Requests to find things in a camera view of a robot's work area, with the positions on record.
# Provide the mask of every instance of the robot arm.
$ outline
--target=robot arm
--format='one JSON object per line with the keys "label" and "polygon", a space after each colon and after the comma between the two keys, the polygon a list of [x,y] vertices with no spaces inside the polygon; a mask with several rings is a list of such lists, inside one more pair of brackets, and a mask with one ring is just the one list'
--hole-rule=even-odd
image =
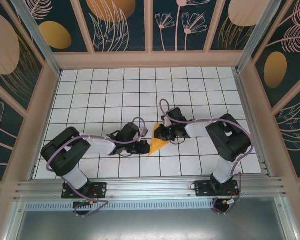
{"label": "robot arm", "polygon": [[[78,168],[78,163],[81,158],[85,154],[104,154],[113,156],[121,154],[123,151],[126,151],[129,154],[148,154],[150,145],[146,140],[135,141],[130,144],[120,144],[111,141],[114,140],[122,143],[131,142],[138,138],[142,132],[144,133],[142,137],[145,137],[148,130],[145,129],[145,131],[140,131],[134,123],[129,122],[122,130],[108,134],[108,138],[80,138],[70,143],[67,149],[62,149],[50,163],[50,167],[57,176],[65,179],[82,195],[86,196],[91,189],[91,182]],[[78,136],[80,136],[80,133],[74,127],[68,127],[42,148],[42,157],[48,162],[58,149],[69,140]]]}
{"label": "robot arm", "polygon": [[[175,107],[166,114],[174,120],[187,122],[181,110]],[[248,136],[238,127],[225,122],[193,122],[178,123],[161,117],[163,124],[154,132],[154,137],[163,141],[174,141],[176,138],[210,137],[219,153],[219,161],[213,174],[210,176],[210,186],[219,194],[233,178],[233,168],[239,155],[244,154],[251,146]],[[230,115],[225,114],[220,119],[238,122]]]}

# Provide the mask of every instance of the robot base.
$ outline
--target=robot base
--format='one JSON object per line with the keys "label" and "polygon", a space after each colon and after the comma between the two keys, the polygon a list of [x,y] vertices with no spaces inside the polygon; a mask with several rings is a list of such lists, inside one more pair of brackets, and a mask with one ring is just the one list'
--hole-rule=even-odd
{"label": "robot base", "polygon": [[231,191],[236,195],[239,194],[238,182],[236,180],[228,181],[224,187],[220,188],[219,193],[211,187],[210,180],[194,182],[195,195],[197,197],[216,197],[216,196],[231,196]]}
{"label": "robot base", "polygon": [[[91,199],[104,199],[106,198],[107,183],[106,182],[91,182],[86,197]],[[65,182],[62,185],[62,199],[82,199],[69,187]]]}

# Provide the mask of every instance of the black grid line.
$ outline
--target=black grid line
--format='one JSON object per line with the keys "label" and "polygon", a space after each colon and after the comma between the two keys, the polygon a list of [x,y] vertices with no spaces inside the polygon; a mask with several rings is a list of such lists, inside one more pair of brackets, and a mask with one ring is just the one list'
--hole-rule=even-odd
{"label": "black grid line", "polygon": [[[141,118],[141,69],[139,68],[139,118]],[[141,156],[139,155],[139,177],[141,176]]]}
{"label": "black grid line", "polygon": [[[187,69],[187,68],[185,68],[185,73],[186,73],[186,79],[187,79],[187,81],[188,81],[188,87],[189,87],[189,91],[190,91],[190,83],[189,83],[188,69]],[[191,108],[192,108],[192,117],[193,117],[193,119],[195,119],[195,112],[194,112],[194,106],[193,106],[193,104],[192,104],[192,97],[191,97],[191,94],[190,94],[190,102],[191,102]],[[197,145],[197,147],[198,147],[198,154],[200,154],[198,138],[196,137],[195,140],[196,140],[196,145]],[[199,162],[200,162],[200,168],[201,168],[201,175],[203,175],[204,173],[203,173],[203,171],[202,171],[202,164],[201,164],[201,158],[200,158],[200,155],[199,155]]]}
{"label": "black grid line", "polygon": [[[171,84],[172,84],[172,95],[173,95],[173,102],[174,102],[174,106],[176,106],[176,100],[175,100],[175,93],[174,93],[174,82],[171,79]],[[181,167],[181,157],[180,157],[180,146],[179,146],[179,138],[177,138],[178,141],[178,151],[179,151],[179,164],[180,164],[180,175],[182,176],[182,167]]]}
{"label": "black grid line", "polygon": [[[109,72],[110,70],[108,69],[108,81],[106,82],[106,88],[105,88],[105,99],[104,99],[104,111],[103,111],[103,121],[105,121],[105,113],[106,113],[106,105],[107,105],[107,92],[108,92],[108,82],[109,82]],[[104,135],[104,123],[102,124],[102,130],[101,130],[101,135]],[[101,162],[101,155],[99,155],[99,165],[98,165],[98,174],[97,174],[97,178],[99,177],[99,171],[100,171],[100,162]]]}
{"label": "black grid line", "polygon": [[[159,109],[158,109],[158,87],[157,87],[157,69],[155,68],[154,69],[154,76],[155,76],[155,97],[156,97],[156,119],[158,120],[158,123],[159,122]],[[160,177],[162,176],[161,175],[161,156],[160,156],[160,149],[158,150],[159,152],[159,170],[160,170]]]}
{"label": "black grid line", "polygon": [[[182,79],[159,79],[160,80],[182,80]],[[173,91],[173,93],[203,93],[203,92],[221,92],[221,90],[206,90],[206,91]],[[223,92],[237,92],[237,90],[224,90]],[[108,92],[109,94],[120,94],[121,92]],[[172,93],[172,91],[135,91],[135,92],[125,92],[125,94],[155,94],[155,93]],[[76,93],[75,95],[87,95],[88,93]],[[105,94],[103,92],[97,92],[97,93],[91,93],[91,95],[102,95]],[[58,96],[63,96],[63,95],[73,95],[71,93],[60,93]]]}
{"label": "black grid line", "polygon": [[[220,81],[220,76],[219,76],[218,68],[216,69],[216,73],[218,74],[218,77],[219,77],[219,83],[220,83],[221,90],[222,90],[222,85],[221,85],[221,81]],[[222,96],[223,96],[223,99],[224,99],[226,111],[229,113],[229,110],[228,110],[228,107],[227,107],[226,98],[225,98],[225,95],[224,95],[224,92],[223,92],[223,91],[222,91]]]}
{"label": "black grid line", "polygon": [[[122,125],[122,117],[123,117],[123,107],[124,107],[124,92],[125,92],[125,72],[126,69],[123,69],[123,80],[122,80],[122,104],[121,104],[121,128],[123,127]],[[121,162],[121,156],[119,155],[119,166],[118,166],[118,178],[120,178],[120,162]]]}

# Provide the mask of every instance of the metal frame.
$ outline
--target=metal frame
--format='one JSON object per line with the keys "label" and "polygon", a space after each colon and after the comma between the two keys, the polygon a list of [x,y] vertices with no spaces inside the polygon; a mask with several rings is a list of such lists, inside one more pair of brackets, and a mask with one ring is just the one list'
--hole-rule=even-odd
{"label": "metal frame", "polygon": [[[92,182],[108,183],[105,199],[116,201],[197,199],[190,186],[194,181],[200,180],[209,181],[210,176],[91,179]],[[14,199],[16,202],[66,201],[61,198],[63,182],[61,179],[20,182],[16,188]],[[242,198],[285,195],[285,189],[279,177],[268,177],[261,174],[243,175],[241,191]]]}
{"label": "metal frame", "polygon": [[257,150],[257,156],[259,158],[260,161],[264,161],[265,165],[266,165],[266,169],[268,172],[268,175],[273,177],[274,173],[272,171],[270,162],[269,162],[269,158],[266,152],[266,147],[263,144],[263,142],[261,141],[261,134],[260,134],[260,130],[257,124],[257,120],[255,117],[255,114],[252,111],[252,107],[251,107],[251,103],[249,100],[249,97],[246,94],[246,88],[245,85],[243,84],[241,75],[236,71],[236,69],[232,69],[233,71],[233,76],[234,76],[234,80],[239,92],[239,96],[241,98],[241,103],[243,106],[243,110],[244,110],[244,114],[246,116],[246,120],[248,122],[248,126],[250,128],[250,133],[253,136],[254,139],[254,144],[255,144],[255,148]]}
{"label": "metal frame", "polygon": [[237,63],[236,70],[239,74],[245,69],[259,41],[267,31],[274,15],[280,7],[281,1],[282,0],[269,0]]}

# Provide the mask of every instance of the dark green wallpaper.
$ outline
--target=dark green wallpaper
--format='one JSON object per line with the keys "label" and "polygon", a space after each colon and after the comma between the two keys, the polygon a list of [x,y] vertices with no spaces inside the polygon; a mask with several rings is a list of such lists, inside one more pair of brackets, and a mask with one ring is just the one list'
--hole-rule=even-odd
{"label": "dark green wallpaper", "polygon": [[153,1],[154,51],[204,49],[216,1],[188,1],[185,6],[180,5],[175,0]]}
{"label": "dark green wallpaper", "polygon": [[255,66],[274,107],[300,80],[300,0],[289,8]]}
{"label": "dark green wallpaper", "polygon": [[144,0],[80,0],[96,52],[145,51]]}
{"label": "dark green wallpaper", "polygon": [[24,118],[0,98],[0,181],[2,180]]}
{"label": "dark green wallpaper", "polygon": [[296,175],[300,178],[300,93],[275,116]]}
{"label": "dark green wallpaper", "polygon": [[267,3],[226,0],[211,50],[243,50]]}
{"label": "dark green wallpaper", "polygon": [[70,0],[26,0],[29,11],[54,53],[87,52]]}
{"label": "dark green wallpaper", "polygon": [[0,86],[28,109],[42,65],[0,4]]}

